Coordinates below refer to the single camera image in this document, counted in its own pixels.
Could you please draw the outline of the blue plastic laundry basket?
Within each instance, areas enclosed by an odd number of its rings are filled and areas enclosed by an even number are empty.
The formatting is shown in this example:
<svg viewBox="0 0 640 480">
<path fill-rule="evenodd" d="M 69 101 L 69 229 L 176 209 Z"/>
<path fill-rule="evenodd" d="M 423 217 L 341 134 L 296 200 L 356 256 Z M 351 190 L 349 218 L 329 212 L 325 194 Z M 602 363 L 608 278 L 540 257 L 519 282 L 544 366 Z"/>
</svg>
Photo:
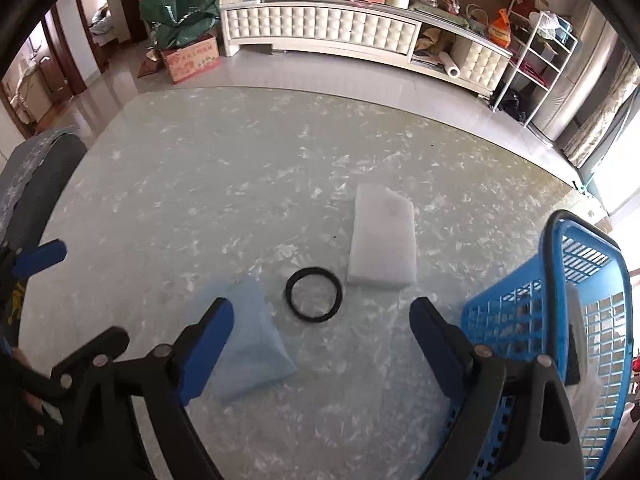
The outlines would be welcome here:
<svg viewBox="0 0 640 480">
<path fill-rule="evenodd" d="M 577 286 L 588 372 L 565 385 L 565 284 Z M 462 402 L 427 479 L 594 479 L 623 417 L 634 358 L 630 275 L 611 237 L 555 211 L 535 255 L 471 299 L 458 326 L 472 346 Z"/>
</svg>

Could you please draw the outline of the white grey mask cloth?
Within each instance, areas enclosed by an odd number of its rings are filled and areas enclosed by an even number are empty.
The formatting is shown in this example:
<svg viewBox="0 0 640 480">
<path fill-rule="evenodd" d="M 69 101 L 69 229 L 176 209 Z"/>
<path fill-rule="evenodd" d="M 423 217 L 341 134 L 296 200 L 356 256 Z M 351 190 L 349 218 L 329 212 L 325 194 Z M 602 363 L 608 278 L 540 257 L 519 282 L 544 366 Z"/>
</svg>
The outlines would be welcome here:
<svg viewBox="0 0 640 480">
<path fill-rule="evenodd" d="M 587 335 L 577 286 L 573 283 L 566 283 L 565 295 L 568 332 L 570 333 L 565 385 L 577 386 L 586 378 L 588 372 Z"/>
</svg>

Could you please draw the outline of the white tufted TV cabinet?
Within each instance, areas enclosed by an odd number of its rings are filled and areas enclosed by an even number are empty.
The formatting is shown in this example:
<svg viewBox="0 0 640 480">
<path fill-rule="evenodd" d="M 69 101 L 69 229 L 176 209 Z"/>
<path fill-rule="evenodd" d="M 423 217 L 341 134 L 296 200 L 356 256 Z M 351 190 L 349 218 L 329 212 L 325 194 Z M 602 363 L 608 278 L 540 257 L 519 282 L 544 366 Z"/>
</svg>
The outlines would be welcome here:
<svg viewBox="0 0 640 480">
<path fill-rule="evenodd" d="M 511 53 L 472 30 L 413 10 L 348 0 L 255 0 L 223 6 L 224 52 L 266 44 L 273 51 L 358 58 L 451 82 L 488 99 Z M 439 52 L 460 68 L 446 75 Z"/>
</svg>

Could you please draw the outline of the white metal shelf rack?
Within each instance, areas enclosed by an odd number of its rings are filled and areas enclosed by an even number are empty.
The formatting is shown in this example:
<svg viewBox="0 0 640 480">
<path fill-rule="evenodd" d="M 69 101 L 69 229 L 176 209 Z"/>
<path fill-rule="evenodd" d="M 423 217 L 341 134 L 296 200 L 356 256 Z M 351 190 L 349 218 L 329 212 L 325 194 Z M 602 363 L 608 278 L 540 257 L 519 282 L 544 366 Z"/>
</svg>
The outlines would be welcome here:
<svg viewBox="0 0 640 480">
<path fill-rule="evenodd" d="M 550 11 L 524 15 L 509 8 L 511 58 L 492 101 L 528 127 L 559 83 L 579 40 L 573 25 Z"/>
</svg>

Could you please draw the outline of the white foam sponge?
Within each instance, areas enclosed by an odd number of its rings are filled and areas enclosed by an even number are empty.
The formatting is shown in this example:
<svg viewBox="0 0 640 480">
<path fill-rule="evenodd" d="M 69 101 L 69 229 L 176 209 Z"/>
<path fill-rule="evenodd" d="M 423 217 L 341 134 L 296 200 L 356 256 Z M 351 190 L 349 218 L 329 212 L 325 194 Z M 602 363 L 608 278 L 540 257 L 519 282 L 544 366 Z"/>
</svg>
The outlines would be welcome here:
<svg viewBox="0 0 640 480">
<path fill-rule="evenodd" d="M 416 281 L 416 220 L 413 202 L 383 185 L 361 183 L 347 281 L 402 289 Z"/>
</svg>

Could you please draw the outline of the light blue cloth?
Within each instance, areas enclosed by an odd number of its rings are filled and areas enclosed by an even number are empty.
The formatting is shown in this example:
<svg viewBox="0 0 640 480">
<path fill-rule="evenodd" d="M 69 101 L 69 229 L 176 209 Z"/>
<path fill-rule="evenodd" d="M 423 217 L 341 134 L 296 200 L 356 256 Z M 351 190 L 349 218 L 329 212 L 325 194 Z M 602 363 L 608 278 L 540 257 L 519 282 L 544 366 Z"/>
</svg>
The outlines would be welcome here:
<svg viewBox="0 0 640 480">
<path fill-rule="evenodd" d="M 271 304 L 256 278 L 247 275 L 236 282 L 210 284 L 195 296 L 194 304 L 206 307 L 218 297 L 231 302 L 234 323 L 209 381 L 218 401 L 228 405 L 292 376 L 296 365 L 286 352 Z"/>
</svg>

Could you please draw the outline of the orange bag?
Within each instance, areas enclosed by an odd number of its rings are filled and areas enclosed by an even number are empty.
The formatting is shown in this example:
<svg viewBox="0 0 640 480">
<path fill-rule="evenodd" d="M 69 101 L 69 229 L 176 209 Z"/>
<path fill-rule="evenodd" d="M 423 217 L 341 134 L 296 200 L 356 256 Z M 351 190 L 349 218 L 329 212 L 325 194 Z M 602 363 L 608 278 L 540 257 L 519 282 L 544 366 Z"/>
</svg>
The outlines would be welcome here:
<svg viewBox="0 0 640 480">
<path fill-rule="evenodd" d="M 507 49 L 511 44 L 511 23 L 506 8 L 498 11 L 498 18 L 488 26 L 488 37 L 498 47 Z"/>
</svg>

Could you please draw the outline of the dark grey chair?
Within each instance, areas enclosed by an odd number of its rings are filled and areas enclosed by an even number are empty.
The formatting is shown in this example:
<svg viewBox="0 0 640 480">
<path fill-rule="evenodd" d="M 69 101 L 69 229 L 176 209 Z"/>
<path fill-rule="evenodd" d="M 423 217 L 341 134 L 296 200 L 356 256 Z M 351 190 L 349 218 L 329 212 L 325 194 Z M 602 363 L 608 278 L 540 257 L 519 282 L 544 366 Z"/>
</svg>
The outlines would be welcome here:
<svg viewBox="0 0 640 480">
<path fill-rule="evenodd" d="M 48 130 L 20 144 L 1 173 L 1 240 L 28 252 L 38 246 L 53 209 L 87 147 L 75 127 Z"/>
</svg>

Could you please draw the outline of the pink cardboard box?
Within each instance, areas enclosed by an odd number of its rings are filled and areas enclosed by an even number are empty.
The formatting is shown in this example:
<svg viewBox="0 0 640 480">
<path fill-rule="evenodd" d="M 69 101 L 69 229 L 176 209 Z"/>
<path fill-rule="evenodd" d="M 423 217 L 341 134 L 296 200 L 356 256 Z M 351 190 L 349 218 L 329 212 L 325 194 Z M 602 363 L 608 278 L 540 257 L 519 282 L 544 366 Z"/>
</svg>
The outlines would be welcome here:
<svg viewBox="0 0 640 480">
<path fill-rule="evenodd" d="M 163 50 L 160 54 L 174 84 L 180 84 L 180 82 L 212 70 L 220 63 L 215 36 L 208 36 L 181 49 Z"/>
</svg>

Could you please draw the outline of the green plastic bag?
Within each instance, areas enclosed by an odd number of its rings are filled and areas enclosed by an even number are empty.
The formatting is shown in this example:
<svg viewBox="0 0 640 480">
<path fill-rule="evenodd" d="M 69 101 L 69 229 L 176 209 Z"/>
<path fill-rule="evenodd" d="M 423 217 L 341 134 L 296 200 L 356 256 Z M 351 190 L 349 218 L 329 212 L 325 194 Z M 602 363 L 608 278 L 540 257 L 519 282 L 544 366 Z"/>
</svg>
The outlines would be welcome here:
<svg viewBox="0 0 640 480">
<path fill-rule="evenodd" d="M 213 37 L 220 21 L 219 0 L 140 0 L 139 9 L 152 45 L 161 51 Z"/>
</svg>

